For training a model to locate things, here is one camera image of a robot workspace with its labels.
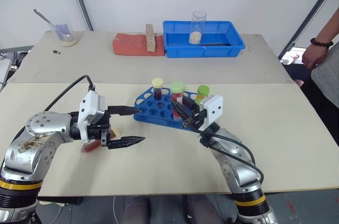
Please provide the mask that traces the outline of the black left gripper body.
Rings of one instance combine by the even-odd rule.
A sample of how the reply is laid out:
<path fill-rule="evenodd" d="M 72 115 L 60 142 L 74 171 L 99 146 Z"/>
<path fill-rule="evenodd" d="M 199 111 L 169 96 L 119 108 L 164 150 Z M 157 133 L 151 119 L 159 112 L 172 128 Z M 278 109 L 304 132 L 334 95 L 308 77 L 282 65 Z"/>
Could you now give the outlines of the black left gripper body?
<path fill-rule="evenodd" d="M 111 138 L 110 114 L 105 111 L 96 124 L 87 127 L 90 143 L 86 148 L 107 147 Z"/>

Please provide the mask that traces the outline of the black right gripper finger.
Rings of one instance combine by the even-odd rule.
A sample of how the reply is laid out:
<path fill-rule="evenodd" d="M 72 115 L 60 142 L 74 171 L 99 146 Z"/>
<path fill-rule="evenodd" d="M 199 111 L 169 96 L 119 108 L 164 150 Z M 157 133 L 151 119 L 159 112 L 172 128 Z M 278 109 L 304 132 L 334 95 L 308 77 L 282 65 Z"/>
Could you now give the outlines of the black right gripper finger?
<path fill-rule="evenodd" d="M 182 121 L 184 123 L 191 117 L 191 112 L 189 112 L 179 102 L 171 100 L 171 104 L 173 106 L 173 119 L 175 121 Z"/>
<path fill-rule="evenodd" d="M 191 112 L 199 112 L 200 107 L 194 100 L 190 97 L 183 97 L 183 106 L 186 107 Z"/>

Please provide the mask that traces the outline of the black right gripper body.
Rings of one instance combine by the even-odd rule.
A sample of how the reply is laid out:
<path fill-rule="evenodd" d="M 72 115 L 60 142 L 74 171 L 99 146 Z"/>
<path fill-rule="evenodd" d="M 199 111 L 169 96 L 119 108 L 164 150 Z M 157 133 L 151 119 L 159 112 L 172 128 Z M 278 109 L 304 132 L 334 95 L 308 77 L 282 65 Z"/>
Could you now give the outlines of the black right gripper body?
<path fill-rule="evenodd" d="M 198 130 L 203 124 L 204 119 L 207 117 L 207 110 L 204 109 L 198 113 L 193 113 L 190 115 L 187 112 L 184 112 L 183 119 L 183 128 L 189 128 L 190 130 Z"/>

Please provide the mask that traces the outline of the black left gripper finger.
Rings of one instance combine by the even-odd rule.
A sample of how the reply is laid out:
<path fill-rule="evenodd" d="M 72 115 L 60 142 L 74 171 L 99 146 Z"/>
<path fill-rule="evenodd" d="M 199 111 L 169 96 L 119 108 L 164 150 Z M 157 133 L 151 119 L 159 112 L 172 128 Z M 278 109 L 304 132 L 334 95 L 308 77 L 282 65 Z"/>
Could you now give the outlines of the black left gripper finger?
<path fill-rule="evenodd" d="M 121 137 L 117 140 L 110 140 L 107 142 L 107 148 L 108 149 L 119 149 L 119 148 L 127 148 L 132 145 L 138 144 L 145 140 L 145 137 L 140 136 L 127 136 L 127 137 Z"/>
<path fill-rule="evenodd" d="M 109 112 L 109 114 L 118 114 L 120 116 L 134 115 L 137 113 L 141 113 L 141 110 L 137 109 L 136 107 L 124 106 L 124 105 L 108 106 L 107 111 Z"/>

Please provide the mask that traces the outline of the bystander's bare hand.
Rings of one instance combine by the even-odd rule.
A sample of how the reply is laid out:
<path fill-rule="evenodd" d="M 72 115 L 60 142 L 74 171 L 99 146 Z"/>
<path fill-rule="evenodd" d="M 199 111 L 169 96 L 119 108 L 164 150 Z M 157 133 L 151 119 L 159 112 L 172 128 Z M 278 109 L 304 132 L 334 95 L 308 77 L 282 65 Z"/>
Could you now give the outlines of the bystander's bare hand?
<path fill-rule="evenodd" d="M 311 44 L 302 55 L 302 63 L 308 70 L 312 70 L 315 65 L 325 59 L 326 55 L 326 47 Z"/>

